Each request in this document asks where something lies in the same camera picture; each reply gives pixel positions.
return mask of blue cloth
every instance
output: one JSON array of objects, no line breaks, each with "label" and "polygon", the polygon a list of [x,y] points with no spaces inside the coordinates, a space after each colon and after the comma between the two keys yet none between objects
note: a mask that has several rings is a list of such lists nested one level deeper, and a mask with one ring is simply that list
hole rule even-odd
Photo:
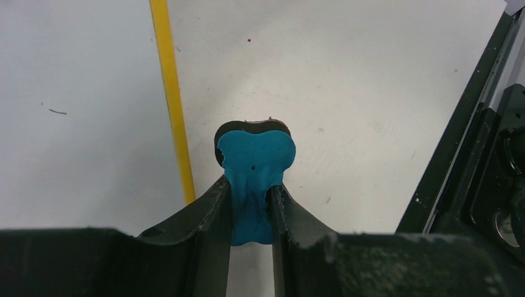
[{"label": "blue cloth", "polygon": [[266,192],[280,186],[295,158],[292,138],[281,131],[230,131],[217,142],[224,175],[232,189],[232,246],[272,243]]}]

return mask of yellow stripe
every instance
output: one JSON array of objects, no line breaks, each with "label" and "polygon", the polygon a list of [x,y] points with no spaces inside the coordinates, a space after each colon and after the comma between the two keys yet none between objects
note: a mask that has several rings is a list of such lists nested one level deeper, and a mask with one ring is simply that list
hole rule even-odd
[{"label": "yellow stripe", "polygon": [[149,2],[153,17],[153,26],[155,27],[160,68],[164,80],[164,90],[166,91],[171,131],[173,133],[173,140],[175,141],[184,198],[186,199],[186,204],[190,204],[195,200],[195,190],[193,188],[193,177],[191,175],[191,164],[189,162],[186,129],[184,128],[175,52],[173,51],[173,40],[171,38],[168,3],[167,0],[150,0]]}]

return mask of white table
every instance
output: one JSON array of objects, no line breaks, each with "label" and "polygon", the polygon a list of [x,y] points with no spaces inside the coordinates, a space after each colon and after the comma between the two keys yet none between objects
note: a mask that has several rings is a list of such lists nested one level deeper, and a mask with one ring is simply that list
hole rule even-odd
[{"label": "white table", "polygon": [[[171,1],[197,196],[222,172],[215,130],[271,116],[297,145],[294,199],[337,231],[392,233],[504,8]],[[271,267],[269,246],[232,249],[228,294],[272,296]]]}]

